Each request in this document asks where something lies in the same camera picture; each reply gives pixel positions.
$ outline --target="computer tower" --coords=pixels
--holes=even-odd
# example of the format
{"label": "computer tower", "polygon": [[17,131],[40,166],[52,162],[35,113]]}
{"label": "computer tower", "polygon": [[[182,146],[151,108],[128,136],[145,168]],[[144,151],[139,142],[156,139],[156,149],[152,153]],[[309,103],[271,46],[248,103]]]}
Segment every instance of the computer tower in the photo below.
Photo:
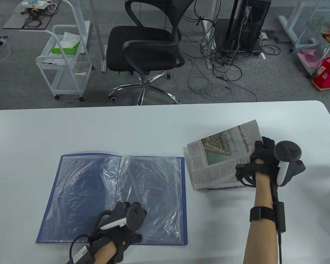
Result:
{"label": "computer tower", "polygon": [[239,39],[239,50],[253,52],[270,4],[271,0],[241,0],[235,29],[231,30],[236,42]]}

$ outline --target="blue folder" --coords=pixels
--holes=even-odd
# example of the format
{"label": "blue folder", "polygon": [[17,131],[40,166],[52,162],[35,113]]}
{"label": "blue folder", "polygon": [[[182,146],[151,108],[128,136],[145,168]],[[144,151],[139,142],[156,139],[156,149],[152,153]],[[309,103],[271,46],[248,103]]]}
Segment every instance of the blue folder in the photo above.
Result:
{"label": "blue folder", "polygon": [[137,201],[147,210],[140,245],[188,244],[184,158],[101,153],[61,157],[36,243],[90,234],[96,216],[117,201]]}

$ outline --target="forearm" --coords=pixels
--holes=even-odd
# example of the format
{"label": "forearm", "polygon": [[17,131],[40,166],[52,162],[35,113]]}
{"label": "forearm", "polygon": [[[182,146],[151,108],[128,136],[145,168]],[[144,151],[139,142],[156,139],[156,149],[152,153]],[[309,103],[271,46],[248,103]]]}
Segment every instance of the forearm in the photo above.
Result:
{"label": "forearm", "polygon": [[[273,208],[270,178],[257,172],[255,179],[257,187],[254,206]],[[252,221],[243,264],[276,264],[277,262],[278,246],[275,223],[267,219]]]}
{"label": "forearm", "polygon": [[106,264],[115,254],[116,246],[114,242],[110,242],[95,254],[95,264]]}

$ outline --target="office chair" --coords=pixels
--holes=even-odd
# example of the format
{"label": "office chair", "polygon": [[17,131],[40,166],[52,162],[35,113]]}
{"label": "office chair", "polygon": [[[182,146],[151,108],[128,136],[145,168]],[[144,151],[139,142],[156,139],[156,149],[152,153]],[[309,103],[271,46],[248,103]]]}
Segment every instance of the office chair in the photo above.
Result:
{"label": "office chair", "polygon": [[[108,68],[112,71],[137,72],[140,83],[115,87],[108,94],[111,101],[116,101],[114,95],[116,91],[141,88],[137,105],[142,105],[146,89],[170,97],[174,104],[181,104],[174,95],[153,86],[152,83],[164,75],[167,79],[170,79],[171,74],[167,71],[184,65],[185,60],[178,47],[181,40],[178,25],[193,1],[126,0],[126,11],[136,26],[117,26],[111,30],[106,61]],[[162,10],[172,25],[172,32],[143,26],[131,10],[133,2],[153,5]],[[161,73],[148,78],[151,71],[161,71]]]}

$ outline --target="chair seat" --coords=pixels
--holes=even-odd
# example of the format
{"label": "chair seat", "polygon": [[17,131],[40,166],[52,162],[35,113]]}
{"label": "chair seat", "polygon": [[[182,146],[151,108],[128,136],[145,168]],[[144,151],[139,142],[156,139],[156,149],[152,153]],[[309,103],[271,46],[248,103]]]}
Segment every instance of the chair seat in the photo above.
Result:
{"label": "chair seat", "polygon": [[[166,30],[138,27],[117,26],[109,36],[106,53],[107,67],[115,72],[132,72],[133,67],[126,61],[122,51],[122,45],[129,40],[162,40],[170,41],[170,33]],[[164,51],[154,49],[135,49],[131,53],[141,67],[147,71],[170,70],[175,67],[176,58]]]}

